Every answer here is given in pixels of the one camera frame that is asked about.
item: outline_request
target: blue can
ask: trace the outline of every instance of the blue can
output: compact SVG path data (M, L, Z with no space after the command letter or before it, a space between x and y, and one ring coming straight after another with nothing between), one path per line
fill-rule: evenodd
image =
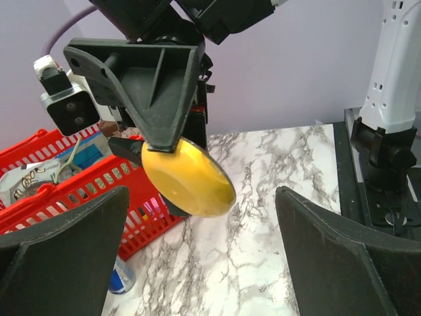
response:
M130 291L136 281L136 275L129 266L117 256L112 271L109 291L113 294L125 294Z

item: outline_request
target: black mount bracket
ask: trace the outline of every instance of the black mount bracket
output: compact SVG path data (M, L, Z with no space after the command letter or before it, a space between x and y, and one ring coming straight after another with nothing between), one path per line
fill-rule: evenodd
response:
M411 151L415 135L415 128L394 134L386 134L382 128L373 130L361 118L354 122L351 135L351 142L360 153L366 224L409 239L413 237L410 228L421 225L407 180L408 170L416 164Z

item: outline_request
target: marble countertop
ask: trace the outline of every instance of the marble countertop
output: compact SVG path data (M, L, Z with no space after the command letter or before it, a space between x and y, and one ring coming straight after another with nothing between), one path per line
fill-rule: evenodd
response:
M209 145L236 205L217 219L187 219L134 255L136 284L108 294L103 316L299 314L275 191L286 185L340 212L333 126L212 136Z

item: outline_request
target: cable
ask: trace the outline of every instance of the cable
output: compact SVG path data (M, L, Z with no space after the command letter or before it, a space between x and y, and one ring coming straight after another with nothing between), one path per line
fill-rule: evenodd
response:
M70 157L67 159L67 162L65 163L65 164L63 164L61 167L60 167L60 169L57 171L57 174L55 175L55 177L54 177L54 184L58 184L59 183L59 176L60 176L60 173L65 169L65 168L67 168L68 166L70 166L70 165L72 165L73 166L73 168L75 168L77 171L82 171L81 170L81 168L79 168L79 167L77 167L74 163L73 163L73 159L74 159L74 156L76 155L76 152L78 151L78 148L79 148L79 145L80 145L80 142L82 141L82 137L81 137L81 135L79 135L79 137L78 137L78 141L76 142L76 144L74 145L74 147L73 147L73 150L72 150L72 153L70 154Z
M91 5L88 8L80 11L78 14L74 15L70 20L64 23L54 34L49 38L47 43L44 44L41 51L41 57L50 55L52 48L57 43L57 41L66 33L73 25L79 22L81 19L87 17L91 13L94 13L97 10L97 7Z

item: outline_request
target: wall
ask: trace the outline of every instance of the wall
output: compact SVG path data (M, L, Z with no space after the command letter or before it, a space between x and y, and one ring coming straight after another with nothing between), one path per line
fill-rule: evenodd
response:
M2 115L0 150L16 144L40 128L52 129L54 124L42 109L39 97L43 88L38 83L33 62L51 32L70 13L62 1L2 0L0 1L0 95ZM82 33L72 29L53 50L53 56L64 65L61 49L72 37Z
M87 0L64 0L73 13ZM223 133L342 120L364 101L380 36L382 0L289 0L207 52L215 67L209 130ZM100 13L86 37L121 38Z

